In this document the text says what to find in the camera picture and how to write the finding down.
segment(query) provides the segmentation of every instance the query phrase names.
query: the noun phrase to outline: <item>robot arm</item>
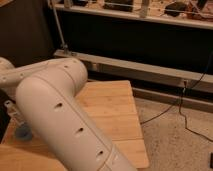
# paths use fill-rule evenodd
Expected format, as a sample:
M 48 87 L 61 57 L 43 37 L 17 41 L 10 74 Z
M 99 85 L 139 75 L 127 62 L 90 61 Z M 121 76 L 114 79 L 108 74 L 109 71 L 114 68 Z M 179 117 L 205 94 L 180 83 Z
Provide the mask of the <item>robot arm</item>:
M 84 65 L 76 59 L 56 63 L 29 74 L 16 89 L 27 123 L 68 170 L 136 171 L 75 102 L 87 81 Z

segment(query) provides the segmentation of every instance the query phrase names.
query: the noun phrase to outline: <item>power cord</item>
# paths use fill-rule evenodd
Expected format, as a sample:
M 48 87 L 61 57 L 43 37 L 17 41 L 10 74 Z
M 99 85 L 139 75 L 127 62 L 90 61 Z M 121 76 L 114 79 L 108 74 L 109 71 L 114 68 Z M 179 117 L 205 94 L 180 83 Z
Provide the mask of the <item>power cord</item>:
M 179 100 L 180 100 L 180 104 L 181 104 L 181 101 L 183 101 L 183 96 L 185 95 L 186 90 L 192 90 L 195 86 L 197 86 L 197 85 L 200 83 L 200 81 L 201 81 L 201 80 L 203 79 L 203 77 L 206 75 L 206 73 L 207 73 L 209 67 L 211 66 L 212 57 L 213 57 L 213 51 L 212 51 L 212 52 L 210 53 L 210 55 L 209 55 L 207 65 L 206 65 L 206 67 L 205 67 L 205 70 L 204 70 L 203 74 L 202 74 L 201 77 L 199 78 L 199 80 L 197 80 L 197 81 L 196 81 L 193 85 L 191 85 L 189 88 L 187 88 L 187 83 L 184 82 L 184 85 L 185 85 L 185 86 L 184 86 L 184 88 L 183 88 L 183 91 L 182 91 L 181 95 L 180 95 L 180 96 L 179 96 L 179 97 L 178 97 L 178 98 L 177 98 L 166 110 L 164 110 L 162 113 L 160 113 L 160 114 L 154 116 L 154 117 L 151 118 L 151 119 L 148 119 L 148 120 L 146 120 L 146 121 L 141 122 L 140 124 L 141 124 L 141 125 L 144 125 L 144 124 L 147 124 L 147 123 L 149 123 L 149 122 L 151 122 L 151 121 L 153 121 L 153 120 L 155 120 L 155 119 L 161 117 L 162 115 L 164 115 L 165 113 L 167 113 L 173 106 L 175 106 L 175 105 L 179 102 Z
M 186 129 L 187 131 L 189 131 L 189 132 L 191 132 L 191 133 L 193 133 L 193 134 L 195 134 L 195 135 L 197 135 L 197 136 L 199 136 L 199 137 L 201 137 L 201 138 L 203 138 L 203 139 L 209 141 L 209 142 L 213 142 L 213 139 L 207 137 L 206 135 L 203 135 L 203 134 L 200 134 L 200 133 L 198 133 L 198 132 L 196 132 L 196 131 L 193 131 L 192 129 L 190 129 L 190 128 L 188 127 L 188 118 L 187 118 L 187 116 L 186 116 L 185 114 L 182 113 L 182 106 L 183 106 L 183 97 L 184 97 L 184 94 L 185 94 L 185 91 L 183 91 L 182 96 L 181 96 L 181 98 L 180 98 L 179 114 L 180 114 L 182 117 L 184 117 L 184 122 L 185 122 L 184 127 L 185 127 L 185 129 Z

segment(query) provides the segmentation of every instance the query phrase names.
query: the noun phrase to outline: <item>speckled floor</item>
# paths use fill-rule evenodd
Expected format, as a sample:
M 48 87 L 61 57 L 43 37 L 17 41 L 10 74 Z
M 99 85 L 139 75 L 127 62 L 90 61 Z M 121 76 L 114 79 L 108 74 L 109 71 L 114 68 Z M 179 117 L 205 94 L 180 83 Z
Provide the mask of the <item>speckled floor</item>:
M 147 120 L 169 105 L 135 98 L 140 120 Z M 213 139 L 213 113 L 183 108 L 189 128 Z M 213 143 L 184 129 L 178 107 L 142 126 L 150 167 L 144 171 L 212 171 Z

